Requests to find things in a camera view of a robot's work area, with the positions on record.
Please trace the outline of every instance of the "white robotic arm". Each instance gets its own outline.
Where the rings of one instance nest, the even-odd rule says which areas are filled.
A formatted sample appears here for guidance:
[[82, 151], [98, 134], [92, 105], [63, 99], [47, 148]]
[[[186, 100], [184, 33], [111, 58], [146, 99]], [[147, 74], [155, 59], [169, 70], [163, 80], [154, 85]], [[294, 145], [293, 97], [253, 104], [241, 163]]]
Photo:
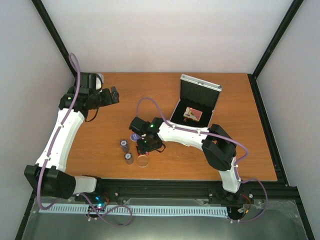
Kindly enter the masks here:
[[131, 122], [129, 129], [141, 136], [137, 144], [142, 153], [159, 151], [158, 149], [165, 146], [163, 142], [177, 142], [195, 147], [203, 151], [210, 166], [219, 171], [223, 189], [231, 193], [239, 190], [241, 180], [235, 166], [235, 144], [210, 136], [210, 133], [215, 133], [230, 138], [220, 126], [214, 124], [211, 128], [197, 128], [175, 124], [171, 121], [167, 123], [161, 118], [146, 122], [138, 117]]
[[47, 160], [41, 180], [41, 195], [67, 199], [74, 194], [95, 191], [96, 177], [70, 176], [65, 171], [71, 145], [79, 127], [86, 120], [89, 110], [95, 109], [98, 112], [100, 107], [119, 102], [116, 88], [111, 87], [111, 92], [108, 88], [102, 90], [102, 84], [102, 75], [81, 73], [78, 97], [63, 125], [62, 120], [75, 97], [75, 86], [61, 98], [57, 121], [43, 153], [35, 165], [27, 165], [24, 170], [24, 175], [36, 190], [41, 168]]

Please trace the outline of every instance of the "small vial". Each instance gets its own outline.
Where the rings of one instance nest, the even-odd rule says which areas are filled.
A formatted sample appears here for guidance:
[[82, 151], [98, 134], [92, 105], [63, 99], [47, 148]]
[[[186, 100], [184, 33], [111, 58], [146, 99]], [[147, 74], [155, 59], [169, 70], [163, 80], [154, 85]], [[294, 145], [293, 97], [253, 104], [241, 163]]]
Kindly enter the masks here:
[[127, 140], [121, 140], [120, 146], [125, 154], [129, 152], [130, 147]]
[[124, 160], [125, 160], [126, 164], [129, 164], [129, 165], [134, 162], [134, 158], [132, 157], [132, 154], [130, 152], [128, 152], [124, 155]]

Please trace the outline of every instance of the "black metal frame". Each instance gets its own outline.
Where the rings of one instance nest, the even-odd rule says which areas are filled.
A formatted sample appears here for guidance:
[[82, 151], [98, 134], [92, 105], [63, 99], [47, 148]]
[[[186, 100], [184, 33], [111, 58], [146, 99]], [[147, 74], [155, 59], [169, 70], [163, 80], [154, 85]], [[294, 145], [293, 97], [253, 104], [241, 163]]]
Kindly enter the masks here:
[[[64, 60], [70, 68], [70, 71], [75, 75], [75, 71], [68, 60], [68, 51], [64, 46], [53, 22], [51, 21], [48, 12], [46, 11], [41, 0], [32, 0], [35, 8], [41, 16], [44, 24], [50, 32], [54, 42], [60, 50]], [[285, 14], [282, 22], [280, 23], [277, 31], [271, 39], [267, 49], [265, 50], [261, 60], [259, 61], [253, 74], [248, 74], [248, 79], [251, 85], [252, 93], [255, 99], [256, 107], [260, 116], [262, 127], [264, 130], [265, 138], [273, 161], [274, 169], [277, 176], [276, 182], [263, 182], [271, 200], [294, 200], [300, 213], [304, 229], [308, 239], [315, 239], [312, 233], [305, 209], [303, 207], [299, 191], [296, 187], [288, 186], [286, 173], [278, 152], [273, 132], [269, 123], [269, 119], [264, 107], [263, 100], [260, 95], [259, 87], [257, 85], [257, 78], [264, 68], [266, 62], [271, 56], [273, 50], [280, 41], [282, 35], [289, 26], [291, 20], [298, 11], [303, 0], [293, 0], [290, 8]], [[123, 200], [129, 198], [174, 198], [174, 199], [208, 199], [210, 203], [219, 203], [223, 206], [233, 207], [239, 203], [230, 203], [219, 199], [215, 196], [216, 193], [222, 191], [222, 184], [220, 181], [164, 181], [164, 180], [113, 180], [102, 179], [100, 187], [107, 189], [111, 202], [118, 202], [122, 204]], [[255, 199], [264, 199], [265, 195], [261, 186], [257, 182], [249, 182], [241, 185], [241, 191], [253, 194]], [[20, 228], [16, 235], [16, 240], [22, 239], [25, 230], [30, 210], [34, 203], [35, 194], [32, 194], [28, 202], [24, 217], [22, 219]]]

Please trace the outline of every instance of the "white wall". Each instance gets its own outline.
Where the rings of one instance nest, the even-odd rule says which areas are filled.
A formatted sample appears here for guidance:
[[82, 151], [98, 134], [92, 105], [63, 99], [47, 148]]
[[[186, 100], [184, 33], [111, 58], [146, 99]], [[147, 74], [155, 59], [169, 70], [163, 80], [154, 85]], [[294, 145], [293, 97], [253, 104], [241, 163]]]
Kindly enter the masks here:
[[258, 85], [290, 185], [320, 239], [320, 2], [304, 1]]
[[15, 238], [35, 164], [72, 75], [31, 1], [0, 3], [0, 235]]
[[43, 0], [84, 71], [252, 73], [292, 0]]

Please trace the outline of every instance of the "wooden table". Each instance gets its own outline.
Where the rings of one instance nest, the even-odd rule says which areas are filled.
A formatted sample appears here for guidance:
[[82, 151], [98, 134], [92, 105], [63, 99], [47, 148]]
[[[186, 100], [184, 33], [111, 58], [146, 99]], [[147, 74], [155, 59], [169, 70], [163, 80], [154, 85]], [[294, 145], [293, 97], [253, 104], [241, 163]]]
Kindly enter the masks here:
[[[247, 74], [186, 74], [223, 85], [211, 123], [221, 125], [234, 140], [249, 149], [249, 157], [239, 164], [240, 176], [276, 181]], [[137, 102], [142, 97], [153, 98], [169, 119], [180, 98], [180, 76], [181, 73], [104, 73], [104, 87], [116, 86], [120, 103], [101, 107], [94, 121], [80, 127], [68, 156], [67, 173], [111, 179], [221, 180], [202, 151], [176, 142], [166, 142], [163, 153], [151, 152], [148, 166], [139, 167], [135, 143], [129, 140], [135, 162], [125, 163], [119, 143], [132, 134], [128, 128], [135, 117]], [[150, 101], [142, 102], [140, 118], [152, 121], [159, 116]], [[238, 158], [244, 154], [240, 147], [236, 150]]]

